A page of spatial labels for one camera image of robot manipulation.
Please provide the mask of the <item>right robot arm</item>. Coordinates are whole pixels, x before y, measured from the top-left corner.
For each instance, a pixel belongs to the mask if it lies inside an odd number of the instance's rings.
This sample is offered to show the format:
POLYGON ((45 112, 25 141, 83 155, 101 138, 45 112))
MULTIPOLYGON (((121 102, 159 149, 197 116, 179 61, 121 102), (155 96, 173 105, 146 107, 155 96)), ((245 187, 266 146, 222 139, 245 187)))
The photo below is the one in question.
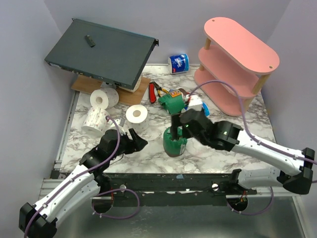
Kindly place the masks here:
POLYGON ((296 150, 254 136, 246 127, 229 121, 212 122, 204 111, 194 109, 172 115, 171 136, 178 137, 182 128, 183 138, 195 138, 202 145, 215 150, 232 151, 259 159, 270 168, 259 170, 234 170, 228 189, 233 194, 261 186, 281 186, 299 195, 309 193, 313 183, 315 151, 311 148, 296 150))

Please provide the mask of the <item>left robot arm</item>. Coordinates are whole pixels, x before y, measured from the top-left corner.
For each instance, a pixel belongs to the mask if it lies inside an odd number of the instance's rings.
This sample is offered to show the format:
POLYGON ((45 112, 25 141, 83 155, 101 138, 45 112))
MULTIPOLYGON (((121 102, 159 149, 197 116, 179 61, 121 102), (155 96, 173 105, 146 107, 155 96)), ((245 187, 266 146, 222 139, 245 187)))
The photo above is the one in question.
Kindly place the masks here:
POLYGON ((113 196, 126 187, 112 188, 104 170, 119 155, 139 152, 147 145, 133 129, 128 133, 109 129, 97 146, 84 154, 71 174, 35 204, 20 208, 19 228, 26 238, 52 238, 57 226, 72 211, 94 196, 113 196))

